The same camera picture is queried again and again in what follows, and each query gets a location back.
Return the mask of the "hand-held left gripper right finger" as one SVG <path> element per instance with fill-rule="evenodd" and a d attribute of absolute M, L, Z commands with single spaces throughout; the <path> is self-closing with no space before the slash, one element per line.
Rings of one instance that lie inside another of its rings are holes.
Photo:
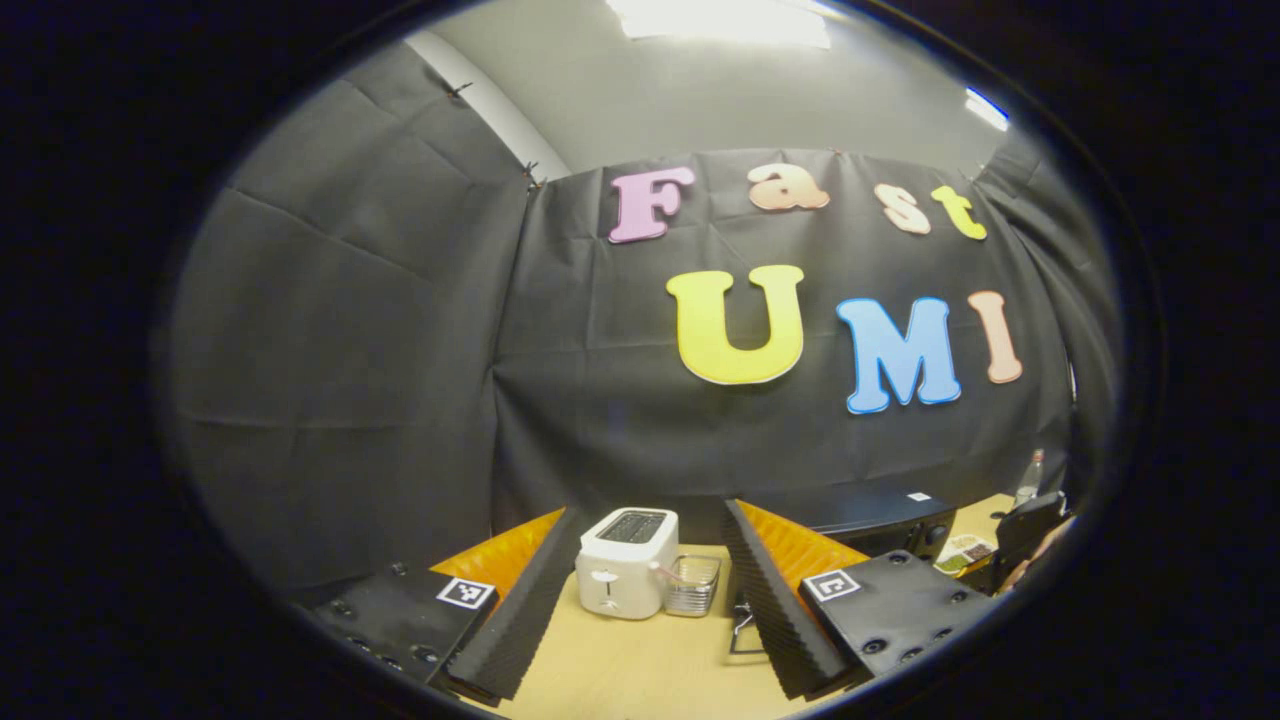
<path fill-rule="evenodd" d="M 739 498 L 724 501 L 721 536 L 790 698 L 915 667 L 996 607 L 905 550 L 869 556 Z"/>

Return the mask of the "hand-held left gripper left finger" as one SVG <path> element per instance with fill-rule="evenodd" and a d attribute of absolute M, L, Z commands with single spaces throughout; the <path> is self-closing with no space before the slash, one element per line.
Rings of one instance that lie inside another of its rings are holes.
<path fill-rule="evenodd" d="M 512 700 L 572 571 L 582 528 L 577 509 L 557 509 L 440 562 L 394 562 L 301 594 L 294 611 L 397 685 L 479 703 Z"/>

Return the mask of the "black electric oven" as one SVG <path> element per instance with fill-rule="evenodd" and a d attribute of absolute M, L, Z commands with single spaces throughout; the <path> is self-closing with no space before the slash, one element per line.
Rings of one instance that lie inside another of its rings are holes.
<path fill-rule="evenodd" d="M 724 544 L 723 497 L 716 502 Z M 739 498 L 774 512 L 858 552 L 877 556 L 905 550 L 933 562 L 954 525 L 956 507 L 937 495 L 878 486 L 791 489 Z M 731 600 L 746 603 L 731 573 Z"/>

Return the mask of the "white divided bean dish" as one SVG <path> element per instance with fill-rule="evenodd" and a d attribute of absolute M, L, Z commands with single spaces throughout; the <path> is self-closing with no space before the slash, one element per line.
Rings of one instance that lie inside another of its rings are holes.
<path fill-rule="evenodd" d="M 952 536 L 934 561 L 934 569 L 952 579 L 986 570 L 996 559 L 998 544 L 992 539 L 965 533 Z"/>

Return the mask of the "clear glass container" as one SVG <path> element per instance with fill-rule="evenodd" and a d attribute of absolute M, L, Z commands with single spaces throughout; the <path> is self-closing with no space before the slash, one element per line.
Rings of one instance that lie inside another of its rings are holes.
<path fill-rule="evenodd" d="M 701 553 L 681 553 L 658 573 L 666 582 L 663 610 L 677 618 L 704 618 L 719 584 L 722 560 Z"/>

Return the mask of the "white toaster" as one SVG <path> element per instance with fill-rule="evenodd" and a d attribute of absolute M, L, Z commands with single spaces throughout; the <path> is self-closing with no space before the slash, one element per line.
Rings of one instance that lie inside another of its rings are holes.
<path fill-rule="evenodd" d="M 623 620 L 657 615 L 677 555 L 676 512 L 616 509 L 580 536 L 575 577 L 582 609 Z"/>

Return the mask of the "black backdrop cloth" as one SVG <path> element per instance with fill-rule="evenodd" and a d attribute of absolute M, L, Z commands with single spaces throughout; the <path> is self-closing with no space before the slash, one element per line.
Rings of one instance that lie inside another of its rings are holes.
<path fill-rule="evenodd" d="M 716 543 L 726 496 L 1070 498 L 1125 332 L 1074 179 L 718 149 L 529 188 L 398 42 L 292 111 L 195 236 L 169 427 L 278 591 L 435 562 L 568 505 Z"/>

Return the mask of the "small ceiling light panel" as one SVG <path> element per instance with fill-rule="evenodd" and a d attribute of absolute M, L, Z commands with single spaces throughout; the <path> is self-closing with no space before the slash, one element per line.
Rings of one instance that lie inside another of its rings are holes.
<path fill-rule="evenodd" d="M 991 128 L 1002 133 L 1010 131 L 1010 115 L 973 87 L 965 87 L 964 108 Z"/>

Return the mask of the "large ceiling light panel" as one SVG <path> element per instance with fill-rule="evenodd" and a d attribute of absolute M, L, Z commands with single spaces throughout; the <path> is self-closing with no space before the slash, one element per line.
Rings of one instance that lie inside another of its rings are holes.
<path fill-rule="evenodd" d="M 603 0 L 631 40 L 698 38 L 828 50 L 824 17 L 808 0 Z"/>

